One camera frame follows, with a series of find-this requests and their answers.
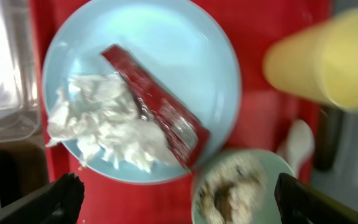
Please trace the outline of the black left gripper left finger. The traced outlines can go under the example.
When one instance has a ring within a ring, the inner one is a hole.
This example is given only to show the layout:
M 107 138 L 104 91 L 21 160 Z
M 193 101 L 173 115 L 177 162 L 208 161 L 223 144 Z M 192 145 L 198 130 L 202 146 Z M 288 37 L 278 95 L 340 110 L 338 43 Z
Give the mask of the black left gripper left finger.
M 0 224 L 76 224 L 84 198 L 84 183 L 66 173 L 0 209 Z

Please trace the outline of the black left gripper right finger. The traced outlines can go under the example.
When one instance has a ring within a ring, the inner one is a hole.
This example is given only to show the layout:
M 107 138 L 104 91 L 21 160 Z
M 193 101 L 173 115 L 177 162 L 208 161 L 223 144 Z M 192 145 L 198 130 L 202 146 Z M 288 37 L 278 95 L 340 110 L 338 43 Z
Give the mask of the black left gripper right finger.
M 358 224 L 358 212 L 298 181 L 278 175 L 275 201 L 283 224 Z

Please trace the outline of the green bowl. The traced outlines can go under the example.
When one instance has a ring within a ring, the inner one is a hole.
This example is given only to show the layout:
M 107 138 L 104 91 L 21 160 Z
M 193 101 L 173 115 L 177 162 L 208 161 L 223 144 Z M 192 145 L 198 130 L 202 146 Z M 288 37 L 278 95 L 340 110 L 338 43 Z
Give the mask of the green bowl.
M 250 223 L 280 223 L 280 214 L 274 198 L 274 189 L 281 173 L 287 173 L 293 176 L 293 171 L 290 166 L 277 154 L 261 149 L 246 149 L 246 150 L 233 150 L 224 151 L 213 159 L 211 159 L 206 166 L 195 176 L 192 183 L 192 204 L 191 204 L 191 219 L 193 224 L 207 223 L 206 220 L 200 215 L 196 207 L 198 200 L 198 191 L 201 187 L 208 172 L 217 165 L 219 162 L 231 156 L 250 155 L 258 158 L 267 176 L 267 188 L 265 191 L 264 200 L 255 213 L 253 220 Z

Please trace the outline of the rice and mushroom leftovers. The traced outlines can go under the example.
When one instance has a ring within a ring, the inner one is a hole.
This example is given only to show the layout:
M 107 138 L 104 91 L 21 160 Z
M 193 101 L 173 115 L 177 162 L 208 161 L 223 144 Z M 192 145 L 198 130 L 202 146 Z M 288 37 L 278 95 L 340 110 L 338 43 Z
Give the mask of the rice and mushroom leftovers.
M 267 176 L 258 158 L 231 156 L 208 172 L 196 207 L 209 224 L 249 224 L 260 208 Z

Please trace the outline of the white tissue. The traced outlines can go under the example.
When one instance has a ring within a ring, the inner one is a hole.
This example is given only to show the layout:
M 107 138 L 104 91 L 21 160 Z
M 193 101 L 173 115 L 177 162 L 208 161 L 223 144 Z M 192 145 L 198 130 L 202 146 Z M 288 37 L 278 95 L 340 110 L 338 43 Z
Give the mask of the white tissue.
M 70 77 L 57 95 L 48 118 L 48 147 L 75 140 L 83 166 L 98 154 L 115 169 L 122 161 L 146 172 L 157 162 L 179 164 L 162 129 L 138 108 L 117 73 Z

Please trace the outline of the red snack wrapper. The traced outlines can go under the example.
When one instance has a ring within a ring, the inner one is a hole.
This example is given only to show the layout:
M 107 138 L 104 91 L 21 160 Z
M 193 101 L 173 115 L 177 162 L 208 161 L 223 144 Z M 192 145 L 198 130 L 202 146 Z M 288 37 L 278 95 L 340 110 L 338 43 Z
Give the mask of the red snack wrapper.
M 209 130 L 121 46 L 111 45 L 101 55 L 120 74 L 138 102 L 145 106 L 161 127 L 169 149 L 182 167 L 194 166 L 208 142 Z

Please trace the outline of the yellow plastic cup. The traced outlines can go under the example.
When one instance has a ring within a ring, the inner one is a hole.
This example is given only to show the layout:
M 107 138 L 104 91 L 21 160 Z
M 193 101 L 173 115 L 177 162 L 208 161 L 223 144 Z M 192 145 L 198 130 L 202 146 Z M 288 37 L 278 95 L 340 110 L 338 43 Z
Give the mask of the yellow plastic cup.
M 358 111 L 358 8 L 278 41 L 263 71 L 280 91 Z

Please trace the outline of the black waste bin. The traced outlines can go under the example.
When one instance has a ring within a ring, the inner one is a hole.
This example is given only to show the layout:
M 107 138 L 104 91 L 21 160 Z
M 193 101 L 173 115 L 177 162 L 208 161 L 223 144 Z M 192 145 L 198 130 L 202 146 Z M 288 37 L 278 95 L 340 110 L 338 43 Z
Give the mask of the black waste bin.
M 29 140 L 0 143 L 2 207 L 49 183 L 45 147 Z

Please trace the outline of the white plastic spoon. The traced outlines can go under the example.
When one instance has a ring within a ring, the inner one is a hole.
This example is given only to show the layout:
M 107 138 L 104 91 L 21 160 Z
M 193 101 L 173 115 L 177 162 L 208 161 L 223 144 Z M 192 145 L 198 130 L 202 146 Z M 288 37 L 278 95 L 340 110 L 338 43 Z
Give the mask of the white plastic spoon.
M 303 163 L 310 158 L 315 147 L 314 136 L 309 125 L 303 120 L 296 120 L 290 126 L 287 138 L 277 149 L 292 169 L 294 176 L 299 178 Z

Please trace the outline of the clear plastic bin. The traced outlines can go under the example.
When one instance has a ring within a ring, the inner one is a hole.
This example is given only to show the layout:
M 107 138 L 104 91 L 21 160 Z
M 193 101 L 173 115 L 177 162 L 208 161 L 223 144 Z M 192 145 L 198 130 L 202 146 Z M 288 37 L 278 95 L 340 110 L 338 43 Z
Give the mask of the clear plastic bin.
M 0 142 L 25 139 L 39 126 L 29 3 L 0 0 Z

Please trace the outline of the large light blue plate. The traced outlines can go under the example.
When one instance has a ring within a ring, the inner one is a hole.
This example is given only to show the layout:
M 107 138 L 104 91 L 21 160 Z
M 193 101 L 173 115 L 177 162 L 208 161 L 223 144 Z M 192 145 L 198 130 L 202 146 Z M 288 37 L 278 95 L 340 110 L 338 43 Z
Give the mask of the large light blue plate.
M 234 50 L 213 18 L 190 1 L 90 1 L 59 28 L 43 67 L 44 102 L 48 118 L 57 90 L 70 77 L 119 73 L 101 55 L 111 45 L 128 51 L 209 130 L 208 142 L 195 165 L 202 165 L 223 145 L 234 127 L 241 76 Z M 75 140 L 63 144 L 80 162 Z M 95 156 L 84 166 L 129 183 L 171 181 L 190 168 L 157 162 L 151 172 L 122 161 Z

